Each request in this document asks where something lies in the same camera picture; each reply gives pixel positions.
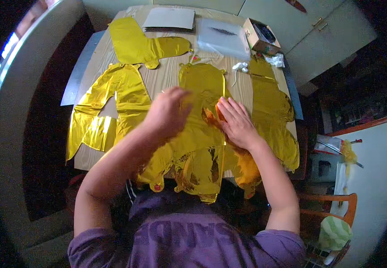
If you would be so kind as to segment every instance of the person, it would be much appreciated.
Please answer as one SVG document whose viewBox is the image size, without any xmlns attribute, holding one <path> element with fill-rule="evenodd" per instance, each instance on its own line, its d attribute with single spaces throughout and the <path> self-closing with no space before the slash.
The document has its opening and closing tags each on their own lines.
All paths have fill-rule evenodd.
<svg viewBox="0 0 387 268">
<path fill-rule="evenodd" d="M 189 93 L 173 87 L 152 103 L 144 121 L 129 132 L 86 174 L 76 197 L 72 267 L 298 267 L 305 256 L 299 237 L 298 198 L 287 174 L 262 139 L 241 103 L 221 98 L 222 128 L 248 150 L 261 173 L 272 207 L 265 230 L 237 232 L 198 196 L 170 187 L 137 194 L 129 213 L 131 229 L 112 229 L 109 201 L 153 153 L 183 130 L 191 106 Z"/>
</svg>

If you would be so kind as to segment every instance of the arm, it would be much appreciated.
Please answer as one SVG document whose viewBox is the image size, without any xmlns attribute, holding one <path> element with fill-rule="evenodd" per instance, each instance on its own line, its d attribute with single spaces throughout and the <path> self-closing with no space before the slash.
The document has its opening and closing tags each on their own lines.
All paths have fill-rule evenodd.
<svg viewBox="0 0 387 268">
<path fill-rule="evenodd" d="M 95 227 L 111 228 L 109 201 L 153 153 L 183 130 L 191 106 L 187 91 L 173 87 L 153 102 L 145 120 L 107 152 L 86 174 L 76 197 L 74 236 Z"/>
<path fill-rule="evenodd" d="M 223 131 L 237 146 L 250 152 L 261 173 L 266 198 L 272 208 L 266 229 L 299 233 L 299 201 L 289 177 L 266 141 L 259 136 L 247 110 L 233 99 L 221 98 L 218 108 L 227 122 Z"/>
</svg>

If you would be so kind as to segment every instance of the cardboard box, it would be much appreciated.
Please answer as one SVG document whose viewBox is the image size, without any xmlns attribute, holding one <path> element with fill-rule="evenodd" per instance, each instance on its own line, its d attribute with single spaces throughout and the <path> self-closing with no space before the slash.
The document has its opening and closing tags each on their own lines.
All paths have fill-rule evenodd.
<svg viewBox="0 0 387 268">
<path fill-rule="evenodd" d="M 250 48 L 254 51 L 259 51 L 259 52 L 262 52 L 262 53 L 265 53 L 268 55 L 277 54 L 281 49 L 280 43 L 278 42 L 277 38 L 276 38 L 276 41 L 272 44 L 268 43 L 264 40 L 261 40 L 259 38 L 258 33 L 255 31 L 253 24 L 256 24 L 256 25 L 262 26 L 262 27 L 266 26 L 266 28 L 272 32 L 271 28 L 268 25 L 263 24 L 260 21 L 256 21 L 253 19 L 247 19 L 243 25 L 243 29 L 244 29 L 244 32 L 246 34 L 247 41 L 249 43 Z"/>
</svg>

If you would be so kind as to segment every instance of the white plastic bag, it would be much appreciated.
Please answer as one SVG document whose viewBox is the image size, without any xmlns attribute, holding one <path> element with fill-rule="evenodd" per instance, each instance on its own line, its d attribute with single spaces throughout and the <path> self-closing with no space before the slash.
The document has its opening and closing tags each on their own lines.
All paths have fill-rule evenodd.
<svg viewBox="0 0 387 268">
<path fill-rule="evenodd" d="M 265 60 L 275 67 L 284 67 L 283 54 L 277 53 L 272 58 L 265 57 Z"/>
</svg>

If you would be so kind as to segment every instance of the wooden table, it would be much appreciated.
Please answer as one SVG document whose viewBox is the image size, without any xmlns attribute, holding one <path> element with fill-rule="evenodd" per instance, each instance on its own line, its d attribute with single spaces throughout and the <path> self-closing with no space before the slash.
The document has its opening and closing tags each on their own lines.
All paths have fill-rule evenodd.
<svg viewBox="0 0 387 268">
<path fill-rule="evenodd" d="M 159 5 L 148 5 L 148 6 L 132 6 L 126 11 L 120 11 L 115 19 L 132 16 L 137 23 L 142 26 L 143 22 L 147 18 L 149 11 L 158 7 Z M 186 6 L 167 6 L 175 8 L 190 8 L 195 10 L 196 18 L 210 18 L 219 21 L 224 21 L 231 24 L 237 24 L 243 26 L 245 18 L 215 11 L 205 8 L 193 8 Z M 191 47 L 194 49 L 194 53 L 197 54 L 202 61 L 212 64 L 218 69 L 225 69 L 227 74 L 225 78 L 227 80 L 227 89 L 230 91 L 233 98 L 237 101 L 241 101 L 249 110 L 252 111 L 253 106 L 253 88 L 251 78 L 249 74 L 239 72 L 237 74 L 237 83 L 232 88 L 231 85 L 234 83 L 234 75 L 232 72 L 232 66 L 237 64 L 239 60 L 232 57 L 222 57 L 221 55 L 208 52 L 208 51 L 197 51 L 196 36 L 186 33 L 156 33 L 147 32 L 147 37 L 163 37 L 163 36 L 180 36 L 186 38 L 191 42 Z M 161 90 L 178 85 L 179 84 L 179 64 L 188 62 L 189 53 L 182 56 L 164 58 L 159 60 L 159 66 L 156 69 L 147 69 L 144 65 L 140 67 L 139 71 L 142 75 L 143 81 L 146 85 L 147 91 L 152 99 L 154 99 Z M 91 87 L 91 85 L 97 80 L 97 78 L 108 68 L 110 63 L 117 63 L 118 59 L 111 42 L 110 32 L 107 29 L 97 44 L 95 51 L 86 67 L 83 78 L 80 82 L 79 90 L 76 96 L 75 105 L 78 104 L 81 97 Z M 283 71 L 280 68 L 273 67 L 274 75 L 278 82 L 278 88 L 289 96 L 289 90 L 287 89 L 286 80 L 284 78 Z M 114 118 L 118 117 L 116 111 L 116 105 L 114 98 L 110 98 L 107 104 L 104 106 L 100 113 L 100 116 L 111 116 Z M 297 138 L 297 132 L 295 128 L 295 121 L 287 123 L 287 129 Z M 100 152 L 89 148 L 82 144 L 74 156 L 74 167 L 76 169 L 90 170 L 92 166 L 104 155 L 104 152 Z"/>
</svg>

